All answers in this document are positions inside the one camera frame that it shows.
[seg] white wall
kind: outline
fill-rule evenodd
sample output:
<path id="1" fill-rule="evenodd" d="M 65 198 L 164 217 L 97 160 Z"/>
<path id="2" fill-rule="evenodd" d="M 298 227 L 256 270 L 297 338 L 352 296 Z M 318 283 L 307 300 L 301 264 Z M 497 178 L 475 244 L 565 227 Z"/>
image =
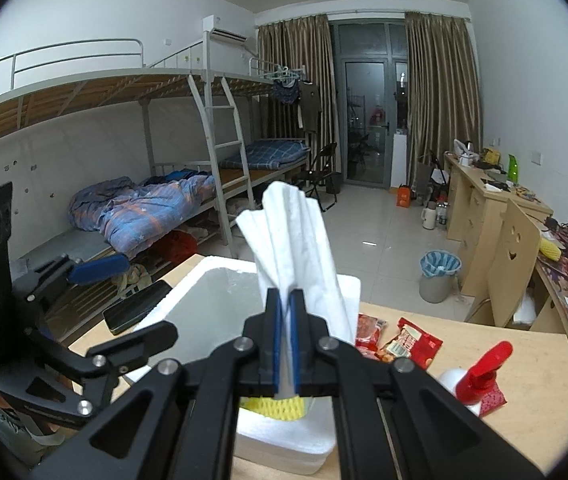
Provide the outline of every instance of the white wall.
<path id="1" fill-rule="evenodd" d="M 568 220 L 568 6 L 470 0 L 484 102 L 484 143 L 501 139 L 520 182 Z M 542 166 L 531 162 L 542 153 Z"/>
<path id="2" fill-rule="evenodd" d="M 220 18 L 222 27 L 248 37 L 248 47 L 254 47 L 253 13 L 224 0 L 9 0 L 0 12 L 0 58 L 65 41 L 137 38 L 144 43 L 145 63 L 151 64 L 200 40 L 202 19 L 210 14 Z M 164 40 L 172 40 L 171 46 Z M 131 42 L 63 46 L 23 55 L 17 69 L 65 57 L 137 51 Z M 201 48 L 193 49 L 193 58 L 197 56 L 201 58 Z M 247 73 L 248 56 L 229 45 L 212 46 L 213 68 L 226 72 Z M 0 94 L 10 89 L 10 65 L 11 60 L 0 63 Z M 138 57 L 69 61 L 17 74 L 16 87 L 70 73 L 138 66 Z M 182 57 L 179 66 L 187 66 Z M 201 62 L 193 59 L 193 67 L 200 68 Z"/>
<path id="3" fill-rule="evenodd" d="M 258 12 L 255 14 L 255 24 L 259 26 L 322 13 L 328 13 L 329 20 L 403 18 L 403 14 L 409 10 L 459 18 L 471 17 L 467 4 L 451 0 L 326 0 L 292 4 Z"/>
<path id="4" fill-rule="evenodd" d="M 49 43 L 128 37 L 144 42 L 145 61 L 149 64 L 201 38 L 201 20 L 210 14 L 219 16 L 222 26 L 252 37 L 254 42 L 253 14 L 224 0 L 10 0 L 0 13 L 0 57 Z M 166 38 L 173 40 L 171 46 L 164 46 Z M 125 52 L 131 44 L 115 47 L 64 47 L 54 54 L 33 54 L 22 63 L 89 52 Z M 247 60 L 240 50 L 219 44 L 212 47 L 214 68 L 247 72 Z M 68 62 L 17 75 L 16 86 L 68 73 L 139 66 L 138 63 L 126 58 Z M 0 93 L 7 91 L 9 84 L 8 61 L 0 66 Z M 250 142 L 247 100 L 238 98 L 237 102 L 244 135 Z M 149 110 L 157 162 L 208 159 L 201 119 L 192 98 L 152 101 Z M 216 112 L 216 128 L 218 142 L 236 138 L 229 111 Z M 218 154 L 224 157 L 230 153 L 220 150 Z M 123 175 L 136 182 L 150 175 L 137 103 L 71 114 L 0 139 L 0 184 L 8 180 L 14 184 L 10 257 L 19 258 L 69 229 L 68 202 L 78 190 Z"/>

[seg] styrofoam box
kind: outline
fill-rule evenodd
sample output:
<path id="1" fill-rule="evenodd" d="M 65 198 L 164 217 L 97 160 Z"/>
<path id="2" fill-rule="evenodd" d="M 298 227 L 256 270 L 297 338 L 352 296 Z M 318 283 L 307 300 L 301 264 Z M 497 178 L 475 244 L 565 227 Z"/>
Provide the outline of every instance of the styrofoam box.
<path id="1" fill-rule="evenodd" d="M 357 325 L 361 282 L 338 275 L 352 326 Z M 137 381 L 161 359 L 188 363 L 210 355 L 220 344 L 241 335 L 244 320 L 264 311 L 255 264 L 218 256 L 204 258 L 135 328 L 162 319 L 177 327 L 172 348 L 153 356 L 149 366 L 127 375 Z M 240 409 L 235 455 L 296 474 L 315 473 L 336 445 L 330 397 L 315 399 L 307 414 L 293 422 L 274 420 Z"/>

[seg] wooden cabinet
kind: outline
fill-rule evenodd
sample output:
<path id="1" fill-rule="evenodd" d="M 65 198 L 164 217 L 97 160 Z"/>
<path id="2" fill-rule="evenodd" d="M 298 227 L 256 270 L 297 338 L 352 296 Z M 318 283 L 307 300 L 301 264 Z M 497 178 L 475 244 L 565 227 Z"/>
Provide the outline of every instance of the wooden cabinet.
<path id="1" fill-rule="evenodd" d="M 553 210 L 542 202 L 530 202 L 512 192 L 486 191 L 482 179 L 487 176 L 482 170 L 459 166 L 449 155 L 446 160 L 451 166 L 447 236 L 461 242 L 458 253 L 462 262 L 461 292 L 465 296 L 486 298 L 488 270 L 495 256 L 507 200 L 540 221 L 552 215 Z"/>

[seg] curtain rod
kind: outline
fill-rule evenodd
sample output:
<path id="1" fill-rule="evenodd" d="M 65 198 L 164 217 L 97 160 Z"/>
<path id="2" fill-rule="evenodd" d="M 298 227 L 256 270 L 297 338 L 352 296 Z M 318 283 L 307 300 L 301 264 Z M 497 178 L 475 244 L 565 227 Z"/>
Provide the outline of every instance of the curtain rod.
<path id="1" fill-rule="evenodd" d="M 262 23 L 261 25 L 256 25 L 255 28 L 259 28 L 262 25 L 270 25 L 270 23 L 277 23 L 277 22 L 287 22 L 288 20 L 295 20 L 297 18 L 309 18 L 310 16 L 317 16 L 318 14 L 326 14 L 327 16 L 336 16 L 339 14 L 368 14 L 368 13 L 381 13 L 381 14 L 388 14 L 391 12 L 396 12 L 398 14 L 405 14 L 407 12 L 417 12 L 419 14 L 435 14 L 437 16 L 444 16 L 445 18 L 460 18 L 467 23 L 472 23 L 471 18 L 465 18 L 462 16 L 454 16 L 452 14 L 442 14 L 440 12 L 424 12 L 423 10 L 416 10 L 416 9 L 354 9 L 354 10 L 330 10 L 328 12 L 316 12 L 315 14 L 305 14 L 303 16 L 295 16 L 294 18 L 286 18 L 285 20 L 275 20 L 274 22 L 267 22 Z"/>

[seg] bed ladder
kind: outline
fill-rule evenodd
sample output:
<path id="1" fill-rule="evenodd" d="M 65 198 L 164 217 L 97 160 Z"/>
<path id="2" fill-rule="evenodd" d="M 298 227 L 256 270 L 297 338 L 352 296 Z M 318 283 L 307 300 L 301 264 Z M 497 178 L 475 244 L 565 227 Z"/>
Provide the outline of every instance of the bed ladder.
<path id="1" fill-rule="evenodd" d="M 231 216 L 228 215 L 228 210 L 226 208 L 226 197 L 224 196 L 224 190 L 231 188 L 232 186 L 237 186 L 238 184 L 246 183 L 249 208 L 255 208 L 255 199 L 253 197 L 253 186 L 251 184 L 251 174 L 248 169 L 248 158 L 246 157 L 246 145 L 243 139 L 243 133 L 241 131 L 241 121 L 240 113 L 237 109 L 237 104 L 235 103 L 235 98 L 228 86 L 228 81 L 225 77 L 222 77 L 222 88 L 224 89 L 224 94 L 228 100 L 227 105 L 214 106 L 213 105 L 213 92 L 212 92 L 212 77 L 205 82 L 204 86 L 204 101 L 199 94 L 199 89 L 195 83 L 195 78 L 189 75 L 189 86 L 190 91 L 195 99 L 195 104 L 197 105 L 197 110 L 202 119 L 202 124 L 204 126 L 204 134 L 206 136 L 206 145 L 208 146 L 208 154 L 210 156 L 210 165 L 213 177 L 215 178 L 215 201 L 217 202 L 217 211 L 219 213 L 219 223 L 222 231 L 222 238 L 224 239 L 224 244 L 228 245 L 231 252 L 231 256 L 234 258 L 238 257 L 238 253 L 235 250 L 235 245 L 233 244 L 233 234 L 231 228 L 237 223 L 235 216 L 231 220 Z M 229 142 L 222 142 L 221 144 L 216 144 L 215 141 L 215 110 L 232 110 L 233 119 L 235 120 L 235 131 L 237 133 L 237 140 L 231 140 Z M 241 168 L 242 175 L 238 178 L 231 180 L 222 184 L 222 179 L 219 173 L 219 164 L 217 160 L 217 150 L 221 148 L 226 148 L 228 146 L 239 146 L 241 155 Z"/>

